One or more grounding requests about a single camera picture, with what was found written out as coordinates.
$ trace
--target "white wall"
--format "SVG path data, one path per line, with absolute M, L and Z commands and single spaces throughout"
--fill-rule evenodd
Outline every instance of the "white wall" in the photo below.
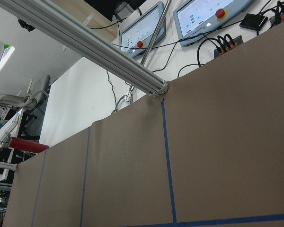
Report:
M 81 56 L 35 29 L 28 32 L 18 19 L 0 8 L 0 40 L 16 50 L 0 72 L 0 95 L 25 95 L 31 78 L 51 75 L 52 82 L 66 72 Z
M 184 1 L 185 0 L 172 1 L 169 12 L 166 16 L 167 34 L 159 45 L 178 41 L 173 12 Z M 142 13 L 146 12 L 157 2 L 158 0 L 147 0 L 140 7 Z M 275 6 L 276 2 L 277 0 L 271 1 L 267 5 L 267 8 Z M 254 1 L 253 4 L 251 4 L 245 10 L 245 12 L 239 13 L 232 20 L 230 20 L 228 24 L 242 20 L 247 12 L 257 14 L 266 3 L 267 0 Z M 272 12 L 271 14 L 267 13 L 266 15 L 268 17 L 271 17 Z M 120 30 L 124 30 L 134 20 L 136 20 L 138 16 L 139 13 L 135 11 L 122 24 L 120 24 Z M 269 27 L 270 23 L 266 23 L 260 33 L 263 33 Z M 224 36 L 226 33 L 230 34 L 232 37 L 242 35 L 245 42 L 256 37 L 255 31 L 241 28 L 238 24 L 221 31 L 214 32 L 208 36 Z M 119 38 L 117 37 L 113 41 L 113 43 L 118 44 Z M 181 45 L 177 44 L 165 70 L 158 71 L 156 72 L 156 74 L 166 81 L 176 79 L 179 70 L 183 66 L 197 63 L 196 53 L 199 44 L 191 45 L 188 47 L 182 47 Z M 145 66 L 149 70 L 158 70 L 163 68 L 172 48 L 173 45 L 169 45 L 152 50 Z M 206 63 L 213 60 L 214 49 L 215 46 L 211 42 L 204 43 L 200 53 L 201 63 Z M 139 56 L 135 59 L 140 62 L 142 56 Z M 183 71 L 181 71 L 180 76 L 186 75 L 187 73 L 197 68 L 197 66 L 186 67 Z M 129 87 L 125 85 L 124 81 L 112 75 L 111 73 L 110 79 L 115 87 L 117 99 L 128 92 Z M 134 101 L 136 101 L 143 95 L 144 93 L 142 91 L 137 90 L 134 93 Z M 120 105 L 120 108 L 127 105 L 128 104 L 122 103 L 122 105 Z M 107 81 L 106 71 L 98 65 L 90 62 L 86 58 L 82 58 L 53 84 L 47 103 L 47 109 L 45 112 L 41 138 L 39 142 L 53 146 L 61 142 L 62 140 L 74 135 L 75 133 L 89 127 L 93 122 L 109 116 L 114 107 L 114 97 L 111 91 L 111 86 Z

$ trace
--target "blue painter's tape line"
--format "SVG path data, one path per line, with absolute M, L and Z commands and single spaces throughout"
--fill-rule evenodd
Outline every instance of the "blue painter's tape line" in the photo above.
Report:
M 38 203 L 38 197 L 39 197 L 39 192 L 40 192 L 41 180 L 42 180 L 42 176 L 43 176 L 45 157 L 46 157 L 46 150 L 44 151 L 44 158 L 43 158 L 42 169 L 41 169 L 41 174 L 40 174 L 40 179 L 39 179 L 39 185 L 38 185 L 38 191 L 37 191 L 37 196 L 36 196 L 36 201 L 35 201 L 34 212 L 33 212 L 32 227 L 34 226 L 34 222 L 35 222 L 36 207 L 37 207 L 37 203 Z
M 163 116 L 163 130 L 164 130 L 165 152 L 166 152 L 166 162 L 167 162 L 167 173 L 169 176 L 169 192 L 170 192 L 172 219 L 173 219 L 173 223 L 176 224 L 177 215 L 176 215 L 174 189 L 173 189 L 172 177 L 171 177 L 171 167 L 170 167 L 170 157 L 169 157 L 169 140 L 168 140 L 168 135 L 167 135 L 167 127 L 166 127 L 164 99 L 161 102 L 161 108 L 162 108 L 162 116 Z
M 90 127 L 89 127 L 89 133 L 88 133 L 88 138 L 87 138 L 87 148 L 86 148 L 86 157 L 85 157 L 85 170 L 84 170 L 83 192 L 82 192 L 82 202 L 81 202 L 80 227 L 82 227 L 82 223 L 83 223 L 83 209 L 84 209 L 84 198 L 85 198 L 87 162 L 88 162 L 88 158 L 89 158 L 89 138 L 90 138 Z
M 284 214 L 256 216 L 248 218 L 230 218 L 230 219 L 219 219 L 219 220 L 208 220 L 208 221 L 181 222 L 181 223 L 159 224 L 159 225 L 148 225 L 148 226 L 130 226 L 130 227 L 194 227 L 194 226 L 216 226 L 216 225 L 271 222 L 271 221 L 284 221 Z

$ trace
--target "red tube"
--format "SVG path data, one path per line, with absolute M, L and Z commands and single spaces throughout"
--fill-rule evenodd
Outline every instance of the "red tube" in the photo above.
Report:
M 35 143 L 29 140 L 24 140 L 24 139 L 20 139 L 16 137 L 10 138 L 9 147 L 15 148 L 18 150 L 25 150 L 25 151 L 36 153 L 36 154 L 39 154 L 42 151 L 49 148 L 49 146 L 47 145 L 44 145 L 41 143 Z

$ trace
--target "brown paper wall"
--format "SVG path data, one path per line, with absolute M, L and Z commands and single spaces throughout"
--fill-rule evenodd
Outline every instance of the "brown paper wall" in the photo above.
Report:
M 22 163 L 4 226 L 284 227 L 281 43 L 284 22 Z

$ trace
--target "electrical outlet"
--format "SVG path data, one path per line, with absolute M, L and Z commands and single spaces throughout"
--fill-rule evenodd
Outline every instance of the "electrical outlet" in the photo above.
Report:
M 281 16 L 281 22 L 283 22 L 284 21 L 284 13 L 281 13 L 280 16 Z M 271 17 L 269 19 L 269 21 L 270 21 L 271 25 L 274 25 L 275 24 L 275 17 Z
M 238 37 L 236 37 L 236 38 L 234 38 L 233 40 L 235 41 L 235 44 L 236 44 L 236 45 L 234 46 L 234 45 L 232 45 L 231 42 L 228 42 L 229 45 L 231 45 L 231 48 L 228 48 L 228 47 L 227 47 L 227 48 L 226 48 L 227 51 L 230 51 L 230 50 L 232 50 L 233 48 L 235 48 L 236 46 L 241 45 L 241 44 L 244 43 L 241 35 L 238 36 Z M 222 55 L 222 54 L 225 53 L 222 48 L 221 48 L 221 50 L 222 50 L 222 53 L 219 53 L 218 50 L 215 49 L 214 52 L 213 52 L 213 57 L 214 57 L 214 58 L 217 58 L 217 57 L 219 57 L 220 55 Z

